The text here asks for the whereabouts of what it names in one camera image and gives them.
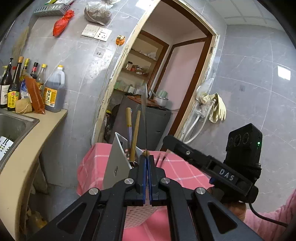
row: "stainless steel sink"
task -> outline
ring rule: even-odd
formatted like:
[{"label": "stainless steel sink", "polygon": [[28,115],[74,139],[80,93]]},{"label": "stainless steel sink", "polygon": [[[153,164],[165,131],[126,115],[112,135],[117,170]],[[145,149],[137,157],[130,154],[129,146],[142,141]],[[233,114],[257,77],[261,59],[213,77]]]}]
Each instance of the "stainless steel sink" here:
[{"label": "stainless steel sink", "polygon": [[0,136],[13,141],[13,145],[0,160],[0,173],[12,152],[38,122],[36,118],[0,109]]}]

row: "person's hand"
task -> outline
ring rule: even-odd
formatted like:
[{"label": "person's hand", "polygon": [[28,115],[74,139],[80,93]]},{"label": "person's hand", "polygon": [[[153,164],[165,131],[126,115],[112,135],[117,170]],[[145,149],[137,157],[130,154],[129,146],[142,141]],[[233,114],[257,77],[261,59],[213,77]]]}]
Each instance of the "person's hand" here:
[{"label": "person's hand", "polygon": [[[212,193],[212,188],[208,188],[209,193]],[[224,206],[227,207],[235,216],[237,216],[241,221],[244,221],[246,217],[247,206],[243,202],[231,202],[224,203]]]}]

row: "gray plastic basket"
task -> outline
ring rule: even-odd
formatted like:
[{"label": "gray plastic basket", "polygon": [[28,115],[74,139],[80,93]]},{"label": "gray plastic basket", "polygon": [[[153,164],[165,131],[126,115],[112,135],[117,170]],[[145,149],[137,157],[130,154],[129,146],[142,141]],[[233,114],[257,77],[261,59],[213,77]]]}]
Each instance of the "gray plastic basket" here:
[{"label": "gray plastic basket", "polygon": [[64,16],[65,12],[70,9],[70,5],[63,3],[48,4],[42,7],[36,8],[33,12],[35,16],[46,17],[46,16]]}]

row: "bottle cap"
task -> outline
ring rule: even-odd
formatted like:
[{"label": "bottle cap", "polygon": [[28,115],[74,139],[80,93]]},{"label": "bottle cap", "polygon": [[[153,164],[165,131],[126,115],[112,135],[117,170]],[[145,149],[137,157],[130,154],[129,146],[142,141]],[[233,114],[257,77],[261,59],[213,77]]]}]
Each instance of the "bottle cap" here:
[{"label": "bottle cap", "polygon": [[29,64],[29,61],[30,61],[30,59],[29,58],[26,58],[25,65],[28,65]]},{"label": "bottle cap", "polygon": [[17,60],[17,62],[18,62],[18,63],[22,63],[23,60],[24,60],[24,57],[23,57],[23,56],[20,56],[19,59]]}]

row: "pink tablecloth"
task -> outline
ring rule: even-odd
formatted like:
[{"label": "pink tablecloth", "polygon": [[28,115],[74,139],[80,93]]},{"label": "pink tablecloth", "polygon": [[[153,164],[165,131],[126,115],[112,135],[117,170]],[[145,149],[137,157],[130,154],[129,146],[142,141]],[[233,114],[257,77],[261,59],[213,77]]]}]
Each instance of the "pink tablecloth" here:
[{"label": "pink tablecloth", "polygon": [[[78,167],[77,193],[82,195],[90,188],[102,188],[104,172],[106,169],[111,144],[97,143],[85,155]],[[151,151],[156,159],[158,154],[164,152]],[[167,177],[176,180],[183,187],[195,189],[196,187],[209,188],[209,179],[195,167],[189,165],[181,157],[171,153],[162,164]],[[125,229],[123,241],[169,241],[170,230],[166,207],[161,207],[142,225]]]}]

